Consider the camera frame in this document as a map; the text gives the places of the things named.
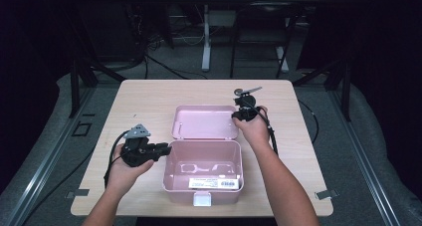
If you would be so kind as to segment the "metal floor rail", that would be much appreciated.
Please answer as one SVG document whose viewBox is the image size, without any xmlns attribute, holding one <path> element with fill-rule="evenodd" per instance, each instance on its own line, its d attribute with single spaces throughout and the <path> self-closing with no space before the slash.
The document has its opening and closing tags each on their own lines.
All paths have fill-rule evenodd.
<svg viewBox="0 0 422 226">
<path fill-rule="evenodd" d="M 65 141 L 77 125 L 81 110 L 96 89 L 82 90 L 80 106 L 71 114 L 71 93 L 64 89 L 40 137 L 32 147 L 6 190 L 0 195 L 0 207 L 5 209 L 0 217 L 4 226 L 21 226 L 29 215 L 39 194 L 49 179 L 64 150 Z"/>
<path fill-rule="evenodd" d="M 399 219 L 393 210 L 391 203 L 385 193 L 383 186 L 381 185 L 373 167 L 366 155 L 363 145 L 353 127 L 350 120 L 347 120 L 342 113 L 340 106 L 340 97 L 338 93 L 328 91 L 327 95 L 334 107 L 334 110 L 340 118 L 341 124 L 345 129 L 350 141 L 351 148 L 356 159 L 357 165 L 361 171 L 361 174 L 365 180 L 371 197 L 376 204 L 379 214 L 384 222 L 385 226 L 401 226 Z"/>
</svg>

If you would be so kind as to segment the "white desk leg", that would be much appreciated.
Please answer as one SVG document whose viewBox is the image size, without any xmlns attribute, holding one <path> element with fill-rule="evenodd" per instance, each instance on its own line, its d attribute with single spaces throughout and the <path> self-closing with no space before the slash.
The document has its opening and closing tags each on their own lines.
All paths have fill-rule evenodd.
<svg viewBox="0 0 422 226">
<path fill-rule="evenodd" d="M 203 56 L 202 56 L 201 70 L 203 72 L 208 72 L 210 70 L 211 43 L 210 43 L 209 10 L 208 10 L 207 5 L 204 6 L 203 17 L 204 17 L 204 19 L 203 19 L 204 46 L 203 46 Z"/>
<path fill-rule="evenodd" d="M 284 49 L 283 47 L 277 47 L 276 48 L 277 56 L 279 58 L 279 63 L 281 64 L 281 72 L 283 74 L 286 74 L 289 72 L 289 66 L 286 60 L 286 56 L 284 55 Z"/>
</svg>

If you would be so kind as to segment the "grey tape strip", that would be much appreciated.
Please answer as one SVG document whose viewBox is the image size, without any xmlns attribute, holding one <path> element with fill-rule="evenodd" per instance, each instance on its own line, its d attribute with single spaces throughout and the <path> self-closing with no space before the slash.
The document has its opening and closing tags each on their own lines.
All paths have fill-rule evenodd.
<svg viewBox="0 0 422 226">
<path fill-rule="evenodd" d="M 89 189 L 76 189 L 74 191 L 68 191 L 65 198 L 73 199 L 78 196 L 88 196 L 89 192 Z"/>
<path fill-rule="evenodd" d="M 335 189 L 327 189 L 324 191 L 316 192 L 315 196 L 318 200 L 323 199 L 332 199 L 339 195 L 339 193 Z"/>
</svg>

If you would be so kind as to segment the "person's left hand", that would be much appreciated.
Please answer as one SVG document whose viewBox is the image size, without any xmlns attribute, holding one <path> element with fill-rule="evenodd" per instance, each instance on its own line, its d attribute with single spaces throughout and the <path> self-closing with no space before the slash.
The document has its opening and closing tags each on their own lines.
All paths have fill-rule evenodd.
<svg viewBox="0 0 422 226">
<path fill-rule="evenodd" d="M 148 171 L 153 164 L 154 161 L 149 160 L 141 166 L 130 167 L 121 159 L 120 153 L 116 152 L 112 160 L 105 192 L 122 197 L 133 186 L 137 178 Z"/>
</svg>

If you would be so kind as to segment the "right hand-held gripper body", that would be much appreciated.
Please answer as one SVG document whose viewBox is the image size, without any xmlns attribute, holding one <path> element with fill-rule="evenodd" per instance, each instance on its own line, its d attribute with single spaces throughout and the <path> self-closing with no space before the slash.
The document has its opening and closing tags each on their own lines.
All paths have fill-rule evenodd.
<svg viewBox="0 0 422 226">
<path fill-rule="evenodd" d="M 242 100 L 242 104 L 239 107 L 238 111 L 247 111 L 249 113 L 249 120 L 252 120 L 257 114 L 261 112 L 261 107 L 256 106 L 256 99 L 252 96 L 252 92 L 260 90 L 261 87 L 257 87 L 250 90 L 244 90 L 245 94 L 240 98 Z"/>
</svg>

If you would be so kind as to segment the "black chair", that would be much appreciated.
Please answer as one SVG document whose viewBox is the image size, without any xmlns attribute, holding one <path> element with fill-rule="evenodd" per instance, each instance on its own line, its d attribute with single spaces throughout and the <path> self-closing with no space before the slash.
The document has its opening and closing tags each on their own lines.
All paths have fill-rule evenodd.
<svg viewBox="0 0 422 226">
<path fill-rule="evenodd" d="M 293 2 L 254 2 L 240 8 L 235 15 L 231 34 L 230 74 L 234 77 L 236 62 L 276 61 L 281 64 L 276 48 L 283 47 L 287 57 L 296 23 L 303 12 Z"/>
</svg>

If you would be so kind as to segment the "pink storage box white handle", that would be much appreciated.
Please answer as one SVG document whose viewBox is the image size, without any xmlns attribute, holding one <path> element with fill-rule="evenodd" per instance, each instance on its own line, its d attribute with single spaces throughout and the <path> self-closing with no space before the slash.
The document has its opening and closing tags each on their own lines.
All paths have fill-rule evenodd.
<svg viewBox="0 0 422 226">
<path fill-rule="evenodd" d="M 163 189 L 173 203 L 193 206 L 234 204 L 244 186 L 238 128 L 231 106 L 179 106 L 175 110 Z M 238 179 L 238 190 L 191 189 L 190 178 Z"/>
</svg>

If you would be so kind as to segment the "black metal stand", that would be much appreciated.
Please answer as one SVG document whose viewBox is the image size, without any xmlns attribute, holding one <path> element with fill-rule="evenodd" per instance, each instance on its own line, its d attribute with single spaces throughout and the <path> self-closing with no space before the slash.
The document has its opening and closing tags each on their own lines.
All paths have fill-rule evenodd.
<svg viewBox="0 0 422 226">
<path fill-rule="evenodd" d="M 294 87 L 301 86 L 313 80 L 322 73 L 328 72 L 328 77 L 323 83 L 327 91 L 335 91 L 341 86 L 340 110 L 343 117 L 350 121 L 349 103 L 351 89 L 351 60 L 335 60 L 326 66 L 313 70 L 304 77 L 293 82 Z"/>
<path fill-rule="evenodd" d="M 95 88 L 98 85 L 99 80 L 94 74 L 94 70 L 106 74 L 119 83 L 125 80 L 125 77 L 107 68 L 98 61 L 90 58 L 74 59 L 70 71 L 72 97 L 70 117 L 74 117 L 81 107 L 80 80 L 82 80 L 88 88 Z"/>
</svg>

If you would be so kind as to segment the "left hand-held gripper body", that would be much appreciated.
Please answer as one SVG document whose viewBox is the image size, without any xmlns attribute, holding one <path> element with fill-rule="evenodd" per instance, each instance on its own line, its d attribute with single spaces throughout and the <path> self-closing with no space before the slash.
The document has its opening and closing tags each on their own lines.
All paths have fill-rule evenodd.
<svg viewBox="0 0 422 226">
<path fill-rule="evenodd" d="M 123 135 L 125 143 L 120 157 L 130 167 L 138 167 L 154 158 L 153 150 L 148 146 L 150 132 L 140 123 Z"/>
</svg>

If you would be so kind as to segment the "person's right hand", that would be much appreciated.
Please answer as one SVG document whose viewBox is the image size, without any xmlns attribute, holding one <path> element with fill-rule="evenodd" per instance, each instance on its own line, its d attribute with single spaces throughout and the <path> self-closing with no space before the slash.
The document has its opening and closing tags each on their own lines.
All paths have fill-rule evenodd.
<svg viewBox="0 0 422 226">
<path fill-rule="evenodd" d="M 233 117 L 233 123 L 242 131 L 245 139 L 252 148 L 260 148 L 262 146 L 270 145 L 270 136 L 266 123 L 267 119 L 267 108 L 260 107 L 260 114 L 257 114 L 253 119 L 249 121 L 240 121 Z"/>
</svg>

